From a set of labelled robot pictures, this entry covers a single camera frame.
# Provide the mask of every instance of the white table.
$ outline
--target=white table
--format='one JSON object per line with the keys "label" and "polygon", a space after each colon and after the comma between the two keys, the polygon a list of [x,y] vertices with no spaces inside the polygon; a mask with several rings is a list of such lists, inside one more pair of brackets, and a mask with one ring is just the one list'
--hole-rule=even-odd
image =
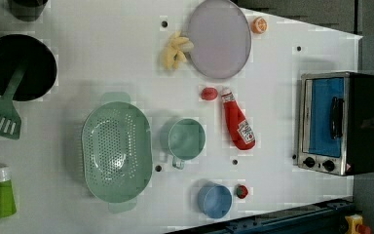
{"label": "white table", "polygon": [[[42,98],[15,102],[20,140],[0,137],[0,163],[13,170],[18,212],[0,219],[4,233],[162,233],[244,216],[352,196],[353,177],[298,169],[291,156],[297,139],[297,84],[304,72],[357,70],[359,37],[299,21],[263,16],[269,30],[252,35],[252,50],[235,77],[216,81],[191,63],[166,72],[159,53],[176,29],[186,29],[201,1],[50,1],[35,22],[15,19],[0,1],[0,36],[28,34],[56,55],[56,85]],[[168,28],[161,21],[168,20]],[[202,101],[204,86],[230,87],[256,133],[257,146],[240,152],[230,142],[220,99]],[[83,176],[81,128],[105,92],[125,91],[152,127],[153,172],[135,210],[108,212]],[[193,117],[206,129],[204,152],[174,169],[158,143],[173,116]],[[239,161],[237,166],[232,160]],[[196,204],[208,180],[250,189],[234,198],[222,219],[209,219]]]}

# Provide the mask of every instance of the toaster oven window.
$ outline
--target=toaster oven window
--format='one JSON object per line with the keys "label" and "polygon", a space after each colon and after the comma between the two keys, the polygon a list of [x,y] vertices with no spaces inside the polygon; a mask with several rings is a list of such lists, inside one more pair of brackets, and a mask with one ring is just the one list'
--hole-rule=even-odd
{"label": "toaster oven window", "polygon": [[339,158],[341,136],[332,132],[334,99],[344,98],[344,79],[313,80],[309,153]]}

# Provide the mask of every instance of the green bottle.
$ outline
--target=green bottle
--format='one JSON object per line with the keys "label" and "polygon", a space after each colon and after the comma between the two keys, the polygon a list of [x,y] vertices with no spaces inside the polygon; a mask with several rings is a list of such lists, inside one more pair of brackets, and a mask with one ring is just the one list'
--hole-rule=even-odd
{"label": "green bottle", "polygon": [[16,212],[10,169],[0,167],[0,217],[10,216]]}

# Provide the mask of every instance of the toaster oven door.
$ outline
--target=toaster oven door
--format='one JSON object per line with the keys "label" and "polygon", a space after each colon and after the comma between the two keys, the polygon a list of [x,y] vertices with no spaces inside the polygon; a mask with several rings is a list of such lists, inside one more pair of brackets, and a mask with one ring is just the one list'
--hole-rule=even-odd
{"label": "toaster oven door", "polygon": [[341,157],[344,78],[306,80],[303,152]]}

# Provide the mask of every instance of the small red object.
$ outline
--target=small red object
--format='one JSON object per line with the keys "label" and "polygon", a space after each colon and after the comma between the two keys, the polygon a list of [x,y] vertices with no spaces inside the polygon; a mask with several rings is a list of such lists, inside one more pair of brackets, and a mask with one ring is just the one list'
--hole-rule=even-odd
{"label": "small red object", "polygon": [[370,229],[370,227],[362,224],[356,227],[356,231],[360,234],[372,234],[372,230]]}
{"label": "small red object", "polygon": [[202,91],[202,99],[204,100],[214,100],[217,98],[217,96],[218,96],[218,92],[214,88],[207,87],[207,88],[204,88]]}
{"label": "small red object", "polygon": [[248,195],[247,188],[244,185],[239,185],[239,187],[236,189],[236,195],[238,195],[240,199],[245,198]]}

